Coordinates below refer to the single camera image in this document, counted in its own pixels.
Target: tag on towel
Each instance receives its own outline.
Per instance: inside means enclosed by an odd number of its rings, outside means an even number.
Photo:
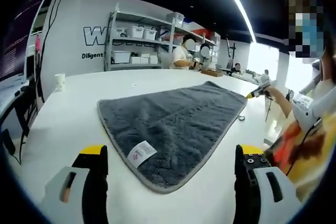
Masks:
[[[147,141],[143,141],[137,144],[128,154],[127,159],[138,168],[146,159],[150,158],[156,153],[154,149]]]

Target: led light strip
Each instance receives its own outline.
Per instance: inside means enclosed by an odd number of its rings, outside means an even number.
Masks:
[[[247,17],[247,14],[246,14],[246,12],[245,12],[245,10],[244,10],[244,8],[243,8],[242,3],[240,2],[240,0],[234,0],[234,1],[235,1],[236,5],[238,6],[238,9],[240,10],[240,13],[242,14],[242,16],[243,16],[243,18],[244,18],[244,21],[245,21],[245,23],[246,23],[246,25],[247,25],[247,28],[248,28],[248,30],[249,30],[249,32],[250,32],[250,34],[251,34],[252,41],[253,41],[254,43],[256,43],[256,42],[257,42],[257,40],[256,40],[256,36],[254,35],[253,29],[252,29],[252,25],[251,25],[251,23],[250,23],[250,20],[249,20],[248,17]]]

